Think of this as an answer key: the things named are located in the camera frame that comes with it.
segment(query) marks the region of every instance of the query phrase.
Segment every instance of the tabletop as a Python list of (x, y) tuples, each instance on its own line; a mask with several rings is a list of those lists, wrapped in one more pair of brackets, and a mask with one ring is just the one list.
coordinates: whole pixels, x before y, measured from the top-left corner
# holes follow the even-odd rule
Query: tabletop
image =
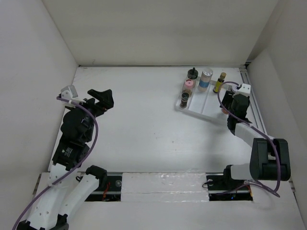
[[(73, 85), (80, 98), (90, 98), (90, 89), (111, 89), (114, 97), (114, 108), (97, 118), (98, 141), (80, 171), (95, 164), (109, 172), (222, 172), (249, 162), (250, 146), (226, 125), (175, 110), (191, 68), (79, 67)], [(212, 80), (226, 72), (226, 81), (242, 83), (238, 68), (212, 69)], [(251, 107), (247, 117), (256, 123)]]

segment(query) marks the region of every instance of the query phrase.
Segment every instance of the cable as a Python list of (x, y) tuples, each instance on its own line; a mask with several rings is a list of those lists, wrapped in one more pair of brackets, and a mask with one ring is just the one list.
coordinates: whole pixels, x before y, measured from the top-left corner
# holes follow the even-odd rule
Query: cable
[[(60, 97), (57, 97), (57, 100), (62, 101), (62, 102), (67, 102), (69, 103), (69, 100), (67, 99), (63, 99)], [(73, 167), (71, 170), (69, 170), (66, 174), (64, 174), (62, 177), (60, 177), (59, 179), (57, 179), (55, 182), (53, 182), (53, 185), (56, 185), (58, 182), (60, 182), (61, 180), (63, 180), (64, 178), (66, 178), (67, 176), (69, 176), (73, 171), (75, 171), (76, 169), (78, 169), (80, 167), (80, 165), (86, 160), (86, 158), (91, 154), (91, 152), (93, 151), (93, 148), (97, 142), (98, 139), (98, 123), (96, 121), (96, 118), (94, 117), (94, 115), (88, 111), (86, 108), (84, 108), (82, 105), (75, 103), (75, 102), (71, 102), (71, 104), (73, 104), (74, 106), (82, 109), (83, 111), (85, 111), (94, 121), (94, 125), (95, 125), (95, 138), (93, 140), (92, 146), (90, 147), (90, 149), (88, 150), (87, 154), (84, 156), (84, 158), (75, 166)], [(47, 186), (43, 191), (41, 191), (36, 197), (34, 197), (34, 199), (28, 204), (28, 206), (23, 210), (23, 212), (20, 214), (20, 216), (18, 217), (18, 219), (16, 220), (12, 230), (15, 230), (17, 228), (17, 225), (19, 224), (21, 218), (26, 214), (26, 212), (30, 209), (30, 207), (33, 205), (33, 203), (35, 201), (37, 201), (45, 192), (47, 192), (49, 189), (51, 188), (51, 186)]]
[[(261, 136), (263, 136), (265, 139), (267, 139), (268, 142), (270, 143), (270, 145), (272, 146), (273, 151), (274, 151), (274, 154), (275, 154), (275, 157), (276, 157), (276, 164), (277, 164), (277, 183), (276, 183), (276, 187), (275, 187), (274, 190), (271, 189), (271, 188), (269, 188), (268, 186), (262, 184), (261, 182), (259, 182), (259, 181), (257, 181), (257, 180), (255, 180), (255, 183), (249, 182), (248, 184), (254, 185), (254, 186), (257, 186), (257, 187), (260, 187), (260, 188), (262, 188), (262, 189), (268, 191), (269, 193), (271, 193), (271, 194), (273, 194), (273, 195), (275, 195), (275, 196), (277, 196), (277, 197), (280, 197), (279, 194), (277, 193), (277, 191), (278, 191), (278, 189), (279, 189), (279, 187), (280, 187), (280, 181), (281, 181), (280, 160), (279, 160), (279, 156), (278, 156), (278, 153), (277, 153), (277, 149), (276, 149), (276, 147), (275, 147), (273, 141), (270, 139), (270, 137), (269, 137), (268, 135), (266, 135), (265, 133), (261, 132), (260, 130), (258, 130), (258, 129), (255, 128), (254, 126), (250, 126), (250, 123), (248, 123), (247, 121), (244, 121), (244, 120), (240, 119), (239, 117), (237, 117), (237, 116), (235, 116), (234, 114), (232, 114), (231, 112), (229, 112), (229, 111), (225, 108), (225, 106), (222, 104), (222, 101), (221, 101), (221, 98), (220, 98), (220, 91), (221, 91), (222, 86), (223, 86), (224, 84), (229, 84), (229, 83), (239, 86), (239, 84), (236, 83), (236, 82), (234, 82), (234, 81), (225, 81), (225, 82), (223, 82), (223, 83), (220, 85), (219, 91), (218, 91), (218, 94), (217, 94), (217, 99), (218, 99), (218, 101), (219, 101), (221, 107), (222, 107), (226, 112), (228, 112), (228, 114), (231, 115), (233, 118), (235, 118), (235, 119), (239, 120), (240, 122), (246, 124), (246, 125), (249, 126), (251, 129), (253, 129), (253, 130), (256, 131), (257, 133), (259, 133), (259, 134), (260, 134)], [(226, 193), (230, 193), (230, 192), (233, 192), (233, 191), (235, 191), (235, 190), (227, 191), (227, 192), (224, 192), (224, 193), (220, 193), (220, 195), (223, 195), (223, 194), (226, 194)]]

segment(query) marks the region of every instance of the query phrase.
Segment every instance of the white container with blue label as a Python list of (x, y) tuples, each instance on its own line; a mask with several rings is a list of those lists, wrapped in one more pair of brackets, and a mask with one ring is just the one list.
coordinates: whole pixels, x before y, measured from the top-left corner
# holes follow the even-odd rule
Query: white container with blue label
[(212, 69), (207, 68), (207, 67), (203, 69), (203, 71), (201, 73), (200, 83), (198, 85), (198, 90), (200, 92), (206, 92), (207, 91), (212, 75), (213, 75)]

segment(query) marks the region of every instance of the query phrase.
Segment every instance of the white tray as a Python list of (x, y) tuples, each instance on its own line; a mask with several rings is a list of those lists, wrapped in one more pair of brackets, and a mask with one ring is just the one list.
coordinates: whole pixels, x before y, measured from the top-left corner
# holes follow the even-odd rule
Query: white tray
[[(197, 87), (199, 84), (199, 79), (196, 82), (196, 86), (193, 89), (192, 96), (188, 100), (187, 107), (182, 109), (180, 107), (181, 94), (180, 91), (179, 97), (177, 99), (175, 108), (184, 113), (197, 116), (200, 118), (212, 120), (219, 123), (226, 123), (228, 115), (222, 113), (220, 108), (219, 101), (217, 99), (217, 93), (213, 92), (216, 81), (211, 80), (206, 92), (200, 92)], [(229, 85), (223, 85), (223, 88), (220, 91), (220, 98), (223, 99), (226, 90), (228, 90)]]

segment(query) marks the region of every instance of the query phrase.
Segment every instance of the bottle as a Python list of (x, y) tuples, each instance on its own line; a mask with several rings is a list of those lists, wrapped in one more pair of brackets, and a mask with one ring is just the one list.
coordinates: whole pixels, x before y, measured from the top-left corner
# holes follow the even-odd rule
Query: bottle
[(226, 73), (221, 73), (219, 79), (217, 80), (215, 87), (213, 88), (213, 92), (218, 93), (220, 85), (225, 81)]
[(201, 92), (206, 92), (210, 84), (211, 77), (213, 75), (213, 70), (210, 68), (204, 68), (201, 73), (200, 83), (198, 85), (198, 90)]
[(193, 80), (188, 79), (184, 82), (182, 92), (187, 92), (189, 94), (189, 97), (190, 97), (190, 96), (192, 96), (193, 88), (194, 88)]
[(195, 85), (196, 85), (197, 77), (198, 77), (198, 71), (195, 69), (195, 67), (194, 67), (193, 69), (190, 69), (190, 70), (188, 71), (187, 78), (190, 79), (190, 80), (193, 80), (193, 82), (194, 82), (193, 88), (194, 88)]
[(188, 100), (189, 100), (189, 94), (187, 92), (182, 93), (180, 108), (182, 109), (186, 108), (188, 105)]

